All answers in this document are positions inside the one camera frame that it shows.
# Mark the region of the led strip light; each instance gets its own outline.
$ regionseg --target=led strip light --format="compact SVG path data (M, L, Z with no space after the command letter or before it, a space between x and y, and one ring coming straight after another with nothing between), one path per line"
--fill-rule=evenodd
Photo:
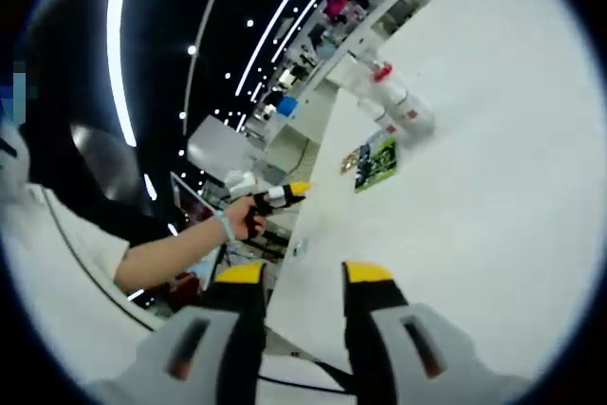
M307 6L303 9L302 14L300 14L300 17L297 18L297 21L295 21L293 23L293 25L291 26L291 29L289 30L287 35L285 35L283 42L278 46L276 53L274 53L274 56L272 57L273 64L278 60L278 57L280 56L281 52L283 52L283 50L285 49L286 43L290 40L293 33L295 33L295 30L297 30L298 25L302 22L302 20L304 19L306 14L310 11L312 6L316 3L316 1L317 0L310 0L310 3L307 4Z
M156 193L154 184L152 184L152 180L148 175L143 175L143 180L145 181L145 188L148 190L150 198L152 198L152 201L156 201L156 198L158 198L158 194Z
M175 229L175 225L173 225L172 223L169 223L169 224L167 225L167 227L169 228L169 231L171 232L171 234L172 234L173 236L178 236L178 235L179 235L179 233L178 233L178 232L177 232L177 230Z
M140 289L136 292L134 292L133 294L131 294L128 298L126 298L129 301L133 301L137 296L141 296L143 294L143 291L145 291L144 289Z
M236 127L236 133L240 132L240 129L243 128L243 123L245 123L246 119L247 119L247 115L243 114L243 117L240 118L240 122L238 122L238 126Z
M245 85L247 76L248 76L251 68L253 67L253 64L255 63L255 59L257 59L257 56L259 55L259 51L261 51L262 46L266 42L267 36L269 35L269 33L272 31L272 29L276 25L276 21L278 21L278 18L283 13L283 10L286 8L286 4L288 4L288 2L289 2L289 0L283 0L283 2L281 2L281 5L278 6L278 9L276 9L274 16L272 16L272 19L270 19L269 23L267 23L266 30L264 30L264 33L262 34L262 38L260 38L259 43L257 44L257 46L255 47L255 50L253 51L253 54L250 56L247 67L245 68L245 71L243 72L243 76L241 77L240 82L238 83L238 86L236 87L236 93L235 93L236 97L238 97L240 95L240 92L243 90L243 85Z
M122 60L120 57L120 26L122 22L122 4L124 0L107 0L107 65L110 73L112 97L116 105L116 112L124 140L131 147L137 147L133 126L129 118L129 110L124 94L124 81L122 80Z
M250 100L253 103L256 103L257 101L255 101L255 97L257 97L257 93L259 92L259 89L262 88L262 84L261 83L257 83L257 87L255 87L255 91L253 92L253 95L250 96Z

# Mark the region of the wristband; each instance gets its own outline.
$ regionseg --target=wristband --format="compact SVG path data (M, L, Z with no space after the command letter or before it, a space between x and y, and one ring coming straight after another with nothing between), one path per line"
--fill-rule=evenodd
M216 211L215 217L223 225L226 236L228 236L228 240L230 242L234 242L236 240L236 236L234 235L234 230L231 228L231 223L227 216L223 213L223 211Z

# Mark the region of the office desk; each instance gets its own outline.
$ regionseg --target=office desk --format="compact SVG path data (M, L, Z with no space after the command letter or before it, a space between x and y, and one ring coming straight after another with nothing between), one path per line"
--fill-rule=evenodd
M561 0L434 0L380 54L432 106L435 135L354 194L340 162L375 126L340 91L267 325L349 370L340 262L371 260L466 331L488 367L535 377L604 265L607 135L592 55Z

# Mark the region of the hand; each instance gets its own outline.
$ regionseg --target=hand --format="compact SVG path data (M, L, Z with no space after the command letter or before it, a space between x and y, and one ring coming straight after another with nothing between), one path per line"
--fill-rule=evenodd
M255 200L251 196L244 196L231 203L224 214L230 221L231 228L234 231L236 239L248 239L248 226L245 222L250 208L255 207ZM257 235L263 234L266 230L266 219L261 215L253 217Z

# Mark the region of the red bottle cap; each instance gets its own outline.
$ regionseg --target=red bottle cap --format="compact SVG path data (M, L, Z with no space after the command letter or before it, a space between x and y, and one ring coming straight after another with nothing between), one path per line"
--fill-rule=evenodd
M380 68L373 72L373 81L379 83L390 73L392 73L392 64L384 62L384 64Z

